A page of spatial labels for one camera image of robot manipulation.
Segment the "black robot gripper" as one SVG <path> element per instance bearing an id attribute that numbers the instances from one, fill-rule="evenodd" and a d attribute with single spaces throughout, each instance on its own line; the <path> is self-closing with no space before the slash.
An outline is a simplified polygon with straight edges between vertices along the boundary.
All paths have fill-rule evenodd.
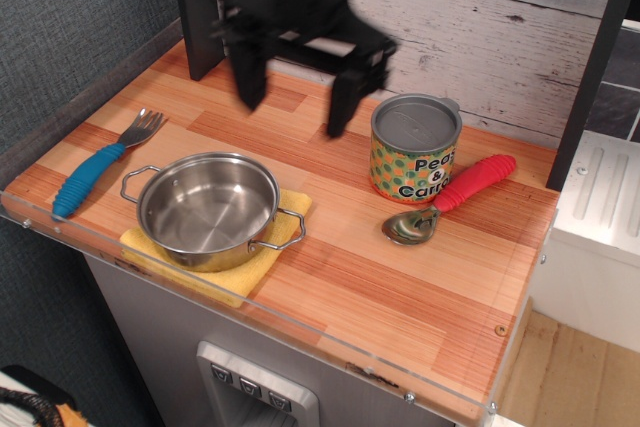
<path id="1" fill-rule="evenodd" d="M 292 55 L 338 74 L 327 135 L 338 138 L 360 102 L 386 86 L 397 44 L 364 22 L 349 0 L 218 0 L 223 17 L 214 34 L 225 40 L 240 100 L 252 111 L 266 96 L 267 62 Z"/>

